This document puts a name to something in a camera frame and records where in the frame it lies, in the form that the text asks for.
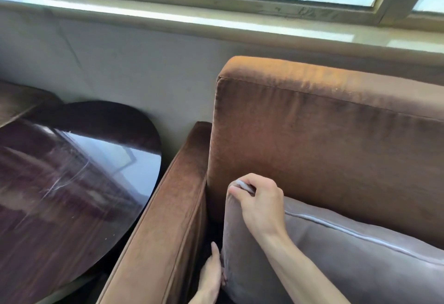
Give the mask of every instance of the sofa armrest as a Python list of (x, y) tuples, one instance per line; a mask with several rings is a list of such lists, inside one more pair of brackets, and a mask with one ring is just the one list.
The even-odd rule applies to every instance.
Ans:
[(198, 122), (172, 161), (97, 304), (176, 304), (189, 287), (207, 225), (211, 124)]

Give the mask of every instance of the person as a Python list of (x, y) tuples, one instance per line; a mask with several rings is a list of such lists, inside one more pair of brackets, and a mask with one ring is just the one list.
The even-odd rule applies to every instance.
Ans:
[[(268, 261), (294, 303), (350, 304), (316, 265), (291, 241), (285, 228), (284, 193), (276, 183), (257, 174), (239, 178), (256, 187), (255, 196), (236, 186), (232, 194), (241, 204), (248, 230), (263, 249)], [(202, 268), (196, 295), (189, 304), (214, 304), (225, 279), (217, 245)]]

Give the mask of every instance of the gray pillow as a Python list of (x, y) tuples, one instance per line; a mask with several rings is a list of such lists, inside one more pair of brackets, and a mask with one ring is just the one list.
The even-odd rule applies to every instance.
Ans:
[[(444, 251), (287, 197), (285, 210), (292, 241), (351, 304), (444, 303)], [(236, 304), (293, 304), (231, 195), (222, 259), (224, 290)]]

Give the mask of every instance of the person's left hand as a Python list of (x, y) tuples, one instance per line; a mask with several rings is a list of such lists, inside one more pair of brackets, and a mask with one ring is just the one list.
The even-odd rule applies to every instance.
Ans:
[(199, 279), (197, 293), (205, 297), (205, 303), (214, 304), (219, 295), (220, 286), (225, 284), (218, 246), (211, 243), (211, 256), (205, 262)]

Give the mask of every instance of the dark wooden table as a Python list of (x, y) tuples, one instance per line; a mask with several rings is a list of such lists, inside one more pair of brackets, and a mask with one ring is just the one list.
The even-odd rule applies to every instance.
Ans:
[(158, 132), (126, 105), (72, 103), (0, 129), (0, 303), (34, 304), (94, 266), (158, 179)]

